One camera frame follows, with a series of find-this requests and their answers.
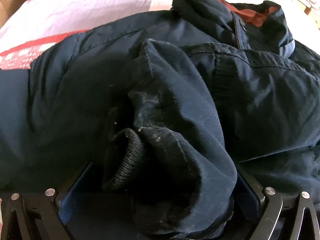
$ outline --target black metal bracket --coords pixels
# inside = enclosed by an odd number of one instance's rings
[[[54,189],[38,197],[13,194],[4,215],[1,240],[41,240],[35,219],[43,221],[51,240],[73,239],[55,208],[57,194]]]
[[[50,240],[73,240],[65,224],[85,200],[82,192],[99,191],[102,175],[93,163],[85,164],[58,190],[42,194],[14,193],[3,219],[1,240],[42,240],[36,220],[42,220]]]
[[[235,200],[247,219],[262,214],[255,230],[247,239],[269,240],[279,218],[285,217],[287,223],[284,224],[279,239],[320,240],[316,210],[308,192],[302,191],[294,199],[282,199],[272,187],[263,188],[255,177],[247,174],[239,164],[236,167],[239,180],[234,192]],[[248,189],[254,196],[247,194]],[[250,199],[256,203],[257,208],[246,207]]]

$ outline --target navy fabric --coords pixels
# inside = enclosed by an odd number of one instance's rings
[[[292,39],[279,5],[233,5],[279,9],[258,28],[217,0],[173,0],[74,34],[29,71],[0,70],[0,190],[43,192],[86,160],[114,170],[110,133],[131,128],[150,156],[133,214],[147,234],[218,237],[232,159],[320,202],[320,57]]]

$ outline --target navy jacket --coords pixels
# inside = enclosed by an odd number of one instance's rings
[[[1,191],[57,187],[86,160],[114,169],[108,132],[129,127],[156,163],[141,183],[162,192],[137,205],[148,234],[219,236],[232,159],[319,203],[320,56],[292,38],[279,5],[233,6],[278,10],[256,27],[217,0],[173,0],[74,34],[30,70],[0,71]]]

